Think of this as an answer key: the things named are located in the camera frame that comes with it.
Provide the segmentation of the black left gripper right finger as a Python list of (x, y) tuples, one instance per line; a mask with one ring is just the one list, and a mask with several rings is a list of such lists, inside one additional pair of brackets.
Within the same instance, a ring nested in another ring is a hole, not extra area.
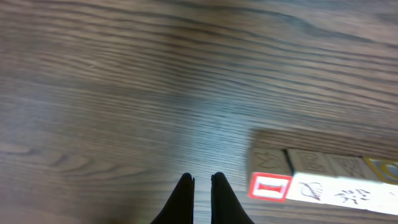
[(211, 176), (211, 224), (254, 224), (222, 172)]

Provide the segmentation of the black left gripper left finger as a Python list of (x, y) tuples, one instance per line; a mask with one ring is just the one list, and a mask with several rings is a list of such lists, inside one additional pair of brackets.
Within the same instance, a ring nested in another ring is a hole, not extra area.
[(192, 224), (195, 179), (184, 173), (151, 224)]

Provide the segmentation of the red framed wooden block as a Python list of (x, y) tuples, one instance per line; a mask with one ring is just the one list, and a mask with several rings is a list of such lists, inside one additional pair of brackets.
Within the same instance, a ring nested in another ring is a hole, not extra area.
[(248, 160), (248, 197), (284, 202), (293, 180), (283, 150), (254, 148)]

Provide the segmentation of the plain block blue side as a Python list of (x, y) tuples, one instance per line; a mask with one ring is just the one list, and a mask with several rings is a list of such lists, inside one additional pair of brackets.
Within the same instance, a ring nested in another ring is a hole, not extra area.
[(287, 199), (325, 203), (335, 173), (324, 153), (290, 148), (287, 155), (293, 170)]

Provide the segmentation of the green framed wooden block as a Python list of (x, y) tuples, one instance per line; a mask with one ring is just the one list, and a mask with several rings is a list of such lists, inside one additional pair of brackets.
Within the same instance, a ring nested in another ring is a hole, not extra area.
[(326, 201), (331, 205), (369, 210), (376, 206), (381, 185), (362, 158), (326, 154), (335, 177), (328, 182)]

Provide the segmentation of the plain block yellow side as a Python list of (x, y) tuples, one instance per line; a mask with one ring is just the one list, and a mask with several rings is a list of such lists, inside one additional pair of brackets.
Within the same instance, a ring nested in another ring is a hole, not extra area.
[(377, 202), (371, 211), (397, 215), (397, 159), (363, 159), (381, 181)]

